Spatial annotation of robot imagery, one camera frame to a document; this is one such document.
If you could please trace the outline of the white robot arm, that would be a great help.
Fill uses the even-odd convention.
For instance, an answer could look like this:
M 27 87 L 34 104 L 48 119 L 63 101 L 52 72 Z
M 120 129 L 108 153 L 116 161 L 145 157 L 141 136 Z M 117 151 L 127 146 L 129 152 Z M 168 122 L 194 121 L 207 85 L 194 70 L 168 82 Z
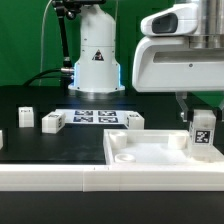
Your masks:
M 224 0 L 176 0 L 141 21 L 144 37 L 133 60 L 132 86 L 138 92 L 174 92 L 190 121 L 188 92 L 224 91 Z M 81 52 L 71 89 L 92 97 L 120 88 L 115 30 L 98 6 L 82 9 Z

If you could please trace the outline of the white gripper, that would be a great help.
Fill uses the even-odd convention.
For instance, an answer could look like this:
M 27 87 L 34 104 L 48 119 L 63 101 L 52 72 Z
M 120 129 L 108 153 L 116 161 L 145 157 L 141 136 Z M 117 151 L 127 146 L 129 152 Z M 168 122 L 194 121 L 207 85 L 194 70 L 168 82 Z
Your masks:
M 184 91 L 224 90 L 224 1 L 177 1 L 144 18 L 132 85 L 139 92 L 176 92 L 184 122 L 193 120 Z M 216 118 L 224 122 L 224 99 Z

